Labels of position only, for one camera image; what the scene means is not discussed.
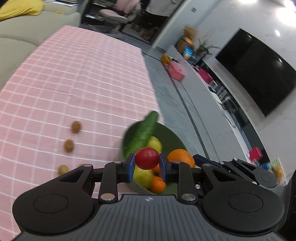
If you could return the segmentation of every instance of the wall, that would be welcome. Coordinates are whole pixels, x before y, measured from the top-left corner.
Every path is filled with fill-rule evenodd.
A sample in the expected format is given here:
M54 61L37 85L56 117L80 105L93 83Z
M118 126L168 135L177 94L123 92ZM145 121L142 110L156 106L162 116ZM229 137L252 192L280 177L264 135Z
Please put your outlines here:
M258 0L242 4L243 0L222 0L214 10L197 24L199 38L223 48L239 28L257 37L296 69L296 14L277 3ZM296 90L267 117L234 77L215 59L219 52L205 62L221 78L250 119L270 160L279 158L284 173L290 178L296 168Z
M219 1L184 0L154 41L152 47L159 46L162 49L168 50L171 45L175 45L182 37L184 25L190 24L195 26L198 24Z

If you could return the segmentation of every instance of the pink bag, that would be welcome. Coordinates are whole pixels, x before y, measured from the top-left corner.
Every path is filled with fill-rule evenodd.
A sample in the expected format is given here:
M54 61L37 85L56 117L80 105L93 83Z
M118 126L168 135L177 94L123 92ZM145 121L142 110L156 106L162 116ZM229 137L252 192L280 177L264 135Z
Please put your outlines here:
M198 73L207 84L211 83L213 80L213 78L204 69L199 69Z
M169 75L179 81L181 81L185 77L184 71L185 70L183 69L183 67L175 61L172 61L171 64L168 66Z

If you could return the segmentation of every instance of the silver bolt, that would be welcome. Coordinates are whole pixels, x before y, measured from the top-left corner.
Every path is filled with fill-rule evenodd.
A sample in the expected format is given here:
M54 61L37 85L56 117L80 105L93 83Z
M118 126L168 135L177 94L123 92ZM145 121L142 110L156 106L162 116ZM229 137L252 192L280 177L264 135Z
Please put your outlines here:
M182 195L182 199L184 199L185 201L194 201L196 199L196 196L192 193L185 193Z
M115 195L112 193L104 193L101 195L101 199L105 201L112 201L115 198Z

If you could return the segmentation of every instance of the wall-mounted tv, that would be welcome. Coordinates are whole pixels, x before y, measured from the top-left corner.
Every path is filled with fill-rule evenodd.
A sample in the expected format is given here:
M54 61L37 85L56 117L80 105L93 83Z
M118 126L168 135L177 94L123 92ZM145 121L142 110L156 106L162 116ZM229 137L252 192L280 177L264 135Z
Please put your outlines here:
M264 116L274 110L296 85L295 69L242 29L216 59L239 81Z

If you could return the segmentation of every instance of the yellow pillow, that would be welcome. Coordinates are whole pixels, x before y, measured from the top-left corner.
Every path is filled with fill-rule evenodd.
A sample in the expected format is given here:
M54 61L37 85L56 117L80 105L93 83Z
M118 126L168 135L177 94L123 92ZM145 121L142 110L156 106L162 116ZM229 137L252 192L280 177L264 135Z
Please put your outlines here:
M8 0L0 8L0 21L20 15L39 15L43 6L42 0Z

